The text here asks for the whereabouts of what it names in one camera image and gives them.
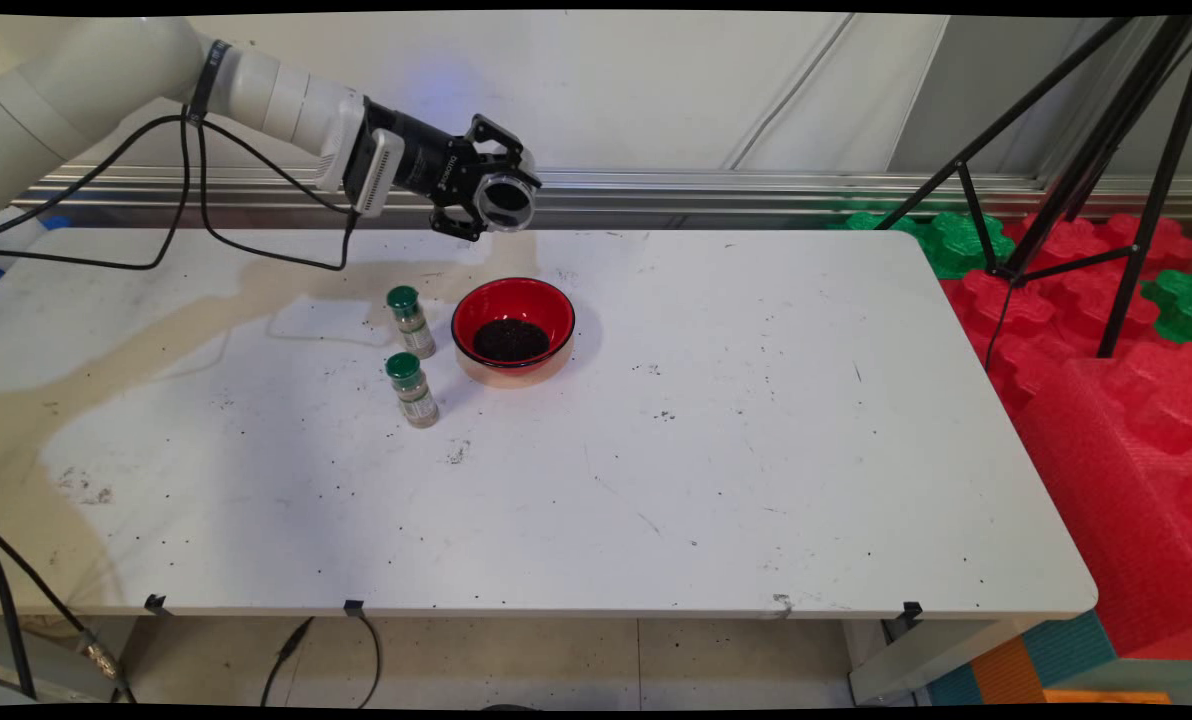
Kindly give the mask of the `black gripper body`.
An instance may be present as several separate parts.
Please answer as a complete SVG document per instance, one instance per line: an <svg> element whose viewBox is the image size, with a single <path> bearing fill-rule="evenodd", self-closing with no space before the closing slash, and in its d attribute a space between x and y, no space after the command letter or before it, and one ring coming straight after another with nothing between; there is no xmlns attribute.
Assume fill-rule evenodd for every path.
<svg viewBox="0 0 1192 720"><path fill-rule="evenodd" d="M421 195L432 205L472 201L468 184L476 151L467 138L432 128L409 114L364 100L364 215L377 217L392 187Z"/></svg>

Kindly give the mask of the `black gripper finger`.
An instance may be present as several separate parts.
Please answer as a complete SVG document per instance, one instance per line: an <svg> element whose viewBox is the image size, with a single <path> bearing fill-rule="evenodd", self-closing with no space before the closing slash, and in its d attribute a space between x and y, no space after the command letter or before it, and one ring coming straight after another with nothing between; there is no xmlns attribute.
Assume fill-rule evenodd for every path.
<svg viewBox="0 0 1192 720"><path fill-rule="evenodd" d="M480 209L472 201L462 201L454 206L433 206L430 228L433 232L472 243L480 241L482 232L488 232L488 223Z"/></svg>
<svg viewBox="0 0 1192 720"><path fill-rule="evenodd" d="M499 126L499 123L488 119L486 114L473 114L465 138L472 145L493 145L490 153L478 153L477 163L473 165L476 170L485 176L513 176L529 186L541 186L532 153L517 136Z"/></svg>

